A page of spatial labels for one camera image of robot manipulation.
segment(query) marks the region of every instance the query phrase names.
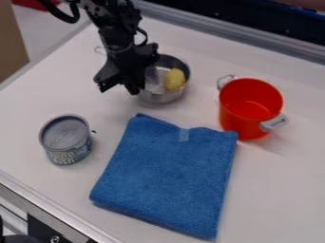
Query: floor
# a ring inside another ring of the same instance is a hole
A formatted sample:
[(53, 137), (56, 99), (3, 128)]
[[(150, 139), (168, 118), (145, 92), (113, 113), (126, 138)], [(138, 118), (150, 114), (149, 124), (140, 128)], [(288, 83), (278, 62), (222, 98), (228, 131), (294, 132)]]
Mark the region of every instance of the floor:
[[(70, 13), (67, 4), (61, 4), (59, 9)], [(77, 24), (67, 24), (48, 12), (13, 5), (13, 10), (31, 61), (42, 56), (60, 44), (86, 24), (88, 18), (81, 9), (81, 19)]]

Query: blue microfiber cloth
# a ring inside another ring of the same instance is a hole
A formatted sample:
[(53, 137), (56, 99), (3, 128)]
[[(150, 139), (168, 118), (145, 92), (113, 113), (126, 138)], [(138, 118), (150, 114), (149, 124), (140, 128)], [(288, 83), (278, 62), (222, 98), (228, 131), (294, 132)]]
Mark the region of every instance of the blue microfiber cloth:
[(214, 238), (237, 133), (138, 114), (94, 186), (96, 204), (169, 229)]

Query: pot handle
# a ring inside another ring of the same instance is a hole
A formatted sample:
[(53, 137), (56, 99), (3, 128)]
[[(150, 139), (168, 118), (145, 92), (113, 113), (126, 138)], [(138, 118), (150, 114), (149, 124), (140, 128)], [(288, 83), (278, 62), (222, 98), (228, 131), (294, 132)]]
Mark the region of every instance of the pot handle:
[(263, 132), (270, 132), (272, 130), (280, 128), (282, 125), (285, 125), (289, 122), (289, 118), (284, 114), (279, 114), (277, 117), (269, 120), (263, 121), (259, 124), (259, 128)]
[(236, 80), (238, 77), (236, 75), (233, 74), (229, 74), (227, 76), (221, 77), (217, 79), (217, 89), (218, 91), (221, 91), (222, 88), (228, 84), (229, 82), (231, 82), (232, 80)]

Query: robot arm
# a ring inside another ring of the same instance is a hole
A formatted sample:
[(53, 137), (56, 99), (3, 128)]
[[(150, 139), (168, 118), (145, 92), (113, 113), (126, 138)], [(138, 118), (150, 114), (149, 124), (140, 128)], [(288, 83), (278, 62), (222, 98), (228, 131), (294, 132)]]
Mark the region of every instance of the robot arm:
[[(99, 29), (107, 60), (94, 82), (102, 92), (116, 84), (123, 84), (131, 95), (144, 89), (145, 69), (159, 59), (158, 45), (147, 43), (146, 32), (139, 28), (141, 13), (130, 0), (66, 0), (72, 16), (61, 12), (50, 0), (39, 2), (52, 15), (70, 24), (78, 22), (78, 8), (82, 8)], [(137, 32), (145, 37), (139, 45), (134, 43)]]

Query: yellow object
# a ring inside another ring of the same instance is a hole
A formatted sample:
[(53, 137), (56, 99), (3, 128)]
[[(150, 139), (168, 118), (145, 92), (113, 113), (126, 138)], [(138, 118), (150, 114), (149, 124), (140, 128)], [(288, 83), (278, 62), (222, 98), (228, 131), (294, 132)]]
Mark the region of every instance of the yellow object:
[(178, 68), (173, 68), (164, 77), (163, 87), (166, 91), (174, 91), (183, 87), (185, 83), (184, 73)]

